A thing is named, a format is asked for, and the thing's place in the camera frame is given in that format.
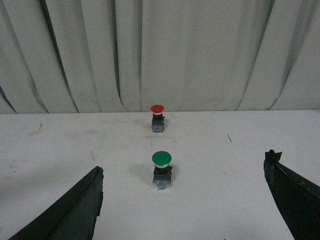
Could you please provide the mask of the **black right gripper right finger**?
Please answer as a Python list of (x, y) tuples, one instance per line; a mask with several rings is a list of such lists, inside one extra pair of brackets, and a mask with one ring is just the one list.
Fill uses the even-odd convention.
[(318, 240), (320, 187), (281, 164), (281, 155), (271, 149), (263, 162), (274, 202), (295, 240)]

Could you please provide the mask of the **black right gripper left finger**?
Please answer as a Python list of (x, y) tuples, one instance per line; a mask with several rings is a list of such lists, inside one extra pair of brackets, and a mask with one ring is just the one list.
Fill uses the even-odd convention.
[(91, 240), (103, 203), (103, 168), (94, 167), (11, 240)]

